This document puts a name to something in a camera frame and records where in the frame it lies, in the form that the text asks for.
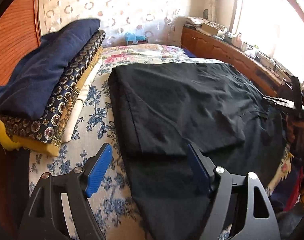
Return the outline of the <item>person's right hand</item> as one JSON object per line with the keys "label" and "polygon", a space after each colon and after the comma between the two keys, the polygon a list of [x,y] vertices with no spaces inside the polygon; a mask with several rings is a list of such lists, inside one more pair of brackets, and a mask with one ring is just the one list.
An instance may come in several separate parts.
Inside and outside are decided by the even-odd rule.
{"label": "person's right hand", "polygon": [[297,151],[304,150],[304,121],[296,120],[292,116],[287,116],[287,140],[295,144]]}

